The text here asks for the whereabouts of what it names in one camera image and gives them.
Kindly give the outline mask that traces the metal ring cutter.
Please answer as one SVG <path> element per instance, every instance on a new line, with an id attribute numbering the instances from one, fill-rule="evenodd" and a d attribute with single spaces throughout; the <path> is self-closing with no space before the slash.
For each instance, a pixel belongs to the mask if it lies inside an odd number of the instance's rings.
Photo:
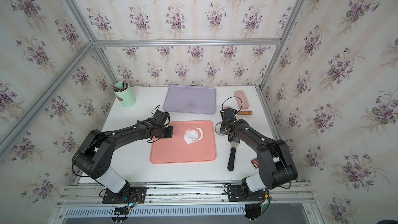
<path id="1" fill-rule="evenodd" d="M 222 125 L 222 122 L 219 122 L 219 123 L 216 124 L 216 126 L 215 126 L 215 133 L 216 133 L 217 135 L 219 135 L 219 136 L 225 136 L 225 134 L 223 134 L 223 133 L 221 132 L 221 125 Z"/>

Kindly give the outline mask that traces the black handled metal scraper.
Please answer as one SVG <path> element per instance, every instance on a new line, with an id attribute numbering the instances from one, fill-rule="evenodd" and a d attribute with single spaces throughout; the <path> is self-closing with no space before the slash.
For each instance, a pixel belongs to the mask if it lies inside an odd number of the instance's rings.
<path id="1" fill-rule="evenodd" d="M 229 156 L 229 162 L 228 162 L 227 169 L 229 172 L 232 172 L 234 170 L 234 166 L 235 166 L 236 149 L 240 144 L 240 140 L 238 138 L 229 136 L 228 141 L 231 145 L 231 149 L 230 149 L 230 156 Z"/>

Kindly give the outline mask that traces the wooden dough roller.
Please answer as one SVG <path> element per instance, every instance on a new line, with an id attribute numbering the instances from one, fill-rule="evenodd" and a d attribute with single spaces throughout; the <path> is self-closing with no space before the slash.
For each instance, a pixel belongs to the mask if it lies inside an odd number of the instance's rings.
<path id="1" fill-rule="evenodd" d="M 239 109 L 236 110 L 236 109 L 233 109 L 233 108 L 231 108 L 231 107 L 229 107 L 229 106 L 226 106 L 226 107 L 224 107 L 223 109 L 224 109 L 224 110 L 230 109 L 233 116 L 236 116 L 236 115 L 238 115 L 238 116 L 239 116 L 239 115 L 242 115 L 242 116 L 251 116 L 251 115 L 253 114 L 252 111 L 249 111 L 249 110 L 239 110 Z"/>

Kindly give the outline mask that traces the pink plastic tray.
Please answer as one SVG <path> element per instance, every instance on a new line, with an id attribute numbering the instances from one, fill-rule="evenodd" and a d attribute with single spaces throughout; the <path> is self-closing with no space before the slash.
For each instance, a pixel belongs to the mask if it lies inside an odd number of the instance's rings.
<path id="1" fill-rule="evenodd" d="M 208 162 L 216 159 L 214 126 L 209 120 L 171 122 L 173 137 L 152 144 L 150 162 L 153 164 Z M 204 136 L 188 145 L 184 135 L 190 128 L 201 128 Z"/>

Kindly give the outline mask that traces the white dough piece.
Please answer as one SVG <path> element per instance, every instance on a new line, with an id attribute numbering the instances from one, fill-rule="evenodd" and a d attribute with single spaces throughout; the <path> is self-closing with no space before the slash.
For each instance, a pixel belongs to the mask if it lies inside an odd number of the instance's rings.
<path id="1" fill-rule="evenodd" d="M 190 145 L 197 141 L 200 141 L 203 138 L 203 136 L 204 136 L 203 130 L 201 128 L 194 127 L 187 130 L 183 138 L 184 141 L 188 145 Z"/>

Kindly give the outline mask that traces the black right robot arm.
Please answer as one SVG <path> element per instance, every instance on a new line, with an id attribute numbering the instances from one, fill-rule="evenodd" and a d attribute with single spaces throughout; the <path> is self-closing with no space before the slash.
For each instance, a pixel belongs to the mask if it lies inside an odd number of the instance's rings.
<path id="1" fill-rule="evenodd" d="M 268 138 L 242 119 L 224 120 L 220 132 L 239 139 L 257 154 L 258 171 L 243 179 L 243 185 L 251 192 L 272 190 L 298 178 L 298 172 L 289 146 L 283 140 Z"/>

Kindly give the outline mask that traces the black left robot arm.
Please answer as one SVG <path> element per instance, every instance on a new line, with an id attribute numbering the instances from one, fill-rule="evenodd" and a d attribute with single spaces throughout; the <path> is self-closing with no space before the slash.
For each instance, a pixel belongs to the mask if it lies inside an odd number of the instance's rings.
<path id="1" fill-rule="evenodd" d="M 135 141 L 149 138 L 170 139 L 174 127 L 140 121 L 133 126 L 116 131 L 91 131 L 72 158 L 72 166 L 96 180 L 114 194 L 127 186 L 127 181 L 111 166 L 115 150 Z"/>

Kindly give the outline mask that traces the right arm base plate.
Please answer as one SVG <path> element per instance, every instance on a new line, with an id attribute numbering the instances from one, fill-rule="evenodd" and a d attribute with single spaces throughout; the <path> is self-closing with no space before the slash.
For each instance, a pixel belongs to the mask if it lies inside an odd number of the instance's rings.
<path id="1" fill-rule="evenodd" d="M 269 197 L 269 191 L 262 189 L 250 191 L 245 185 L 224 184 L 223 190 L 229 202 L 260 202 Z"/>

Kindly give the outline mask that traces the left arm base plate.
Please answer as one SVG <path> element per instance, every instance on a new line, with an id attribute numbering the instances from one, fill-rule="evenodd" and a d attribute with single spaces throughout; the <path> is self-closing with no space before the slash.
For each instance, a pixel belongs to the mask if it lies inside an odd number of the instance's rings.
<path id="1" fill-rule="evenodd" d="M 144 203 L 147 193 L 147 187 L 123 188 L 119 193 L 114 193 L 109 189 L 105 190 L 102 196 L 103 204 L 129 204 Z"/>

